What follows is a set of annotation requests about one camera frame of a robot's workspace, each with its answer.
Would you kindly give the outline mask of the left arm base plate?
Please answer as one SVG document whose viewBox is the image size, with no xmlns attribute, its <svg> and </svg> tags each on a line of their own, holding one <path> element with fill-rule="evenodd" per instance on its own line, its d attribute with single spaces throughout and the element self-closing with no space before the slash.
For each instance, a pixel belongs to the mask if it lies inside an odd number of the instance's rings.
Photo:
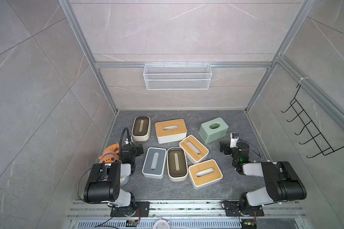
<svg viewBox="0 0 344 229">
<path fill-rule="evenodd" d="M 116 207 L 111 208 L 111 217 L 148 217 L 150 211 L 150 202 L 148 201 L 136 201 L 131 203 L 127 207 Z"/>
</svg>

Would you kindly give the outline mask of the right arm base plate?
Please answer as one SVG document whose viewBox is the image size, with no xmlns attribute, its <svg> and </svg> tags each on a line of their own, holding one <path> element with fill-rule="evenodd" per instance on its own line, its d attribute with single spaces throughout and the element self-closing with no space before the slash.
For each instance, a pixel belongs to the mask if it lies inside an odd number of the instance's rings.
<svg viewBox="0 0 344 229">
<path fill-rule="evenodd" d="M 245 202 L 223 200 L 221 208 L 225 211 L 227 217 L 250 216 L 263 217 L 262 206 L 250 206 Z"/>
</svg>

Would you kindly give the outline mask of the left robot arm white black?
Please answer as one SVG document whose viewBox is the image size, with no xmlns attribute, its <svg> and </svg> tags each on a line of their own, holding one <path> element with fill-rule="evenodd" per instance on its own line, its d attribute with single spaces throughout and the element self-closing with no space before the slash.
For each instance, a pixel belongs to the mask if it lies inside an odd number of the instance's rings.
<svg viewBox="0 0 344 229">
<path fill-rule="evenodd" d="M 82 195 L 79 193 L 80 184 L 77 184 L 78 198 L 88 204 L 106 203 L 112 208 L 111 213 L 114 216 L 140 217 L 141 210 L 137 206 L 135 196 L 121 187 L 129 182 L 135 171 L 135 158 L 142 154 L 141 144 L 135 146 L 129 143 L 121 146 L 115 143 L 106 147 L 98 158 L 99 162 L 81 176 L 83 178 L 89 174 Z"/>
</svg>

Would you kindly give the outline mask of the green square tissue box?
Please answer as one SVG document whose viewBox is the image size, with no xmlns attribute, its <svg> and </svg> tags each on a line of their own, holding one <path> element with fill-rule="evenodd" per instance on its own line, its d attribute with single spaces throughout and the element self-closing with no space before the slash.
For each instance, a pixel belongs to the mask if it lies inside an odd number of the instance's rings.
<svg viewBox="0 0 344 229">
<path fill-rule="evenodd" d="M 204 122 L 198 131 L 205 143 L 210 143 L 226 136 L 228 124 L 221 118 Z"/>
</svg>

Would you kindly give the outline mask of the white box grey-blue lid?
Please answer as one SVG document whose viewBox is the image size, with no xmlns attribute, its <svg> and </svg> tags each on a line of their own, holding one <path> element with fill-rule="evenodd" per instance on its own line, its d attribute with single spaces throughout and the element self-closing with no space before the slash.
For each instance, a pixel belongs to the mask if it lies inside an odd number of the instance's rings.
<svg viewBox="0 0 344 229">
<path fill-rule="evenodd" d="M 142 174 L 147 178 L 162 179 L 167 158 L 167 150 L 164 148 L 148 148 Z"/>
</svg>

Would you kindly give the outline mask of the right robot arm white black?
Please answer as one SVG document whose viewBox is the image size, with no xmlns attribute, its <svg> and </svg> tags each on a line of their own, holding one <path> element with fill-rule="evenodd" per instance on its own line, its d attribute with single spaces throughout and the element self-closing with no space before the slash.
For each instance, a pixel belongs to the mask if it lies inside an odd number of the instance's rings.
<svg viewBox="0 0 344 229">
<path fill-rule="evenodd" d="M 307 197 L 304 184 L 289 162 L 251 162 L 249 143 L 243 140 L 238 141 L 235 147 L 221 141 L 219 151 L 232 156 L 232 166 L 239 174 L 262 177 L 265 181 L 264 187 L 242 193 L 238 201 L 223 200 L 221 207 L 227 216 L 263 216 L 262 207 L 265 205 Z"/>
</svg>

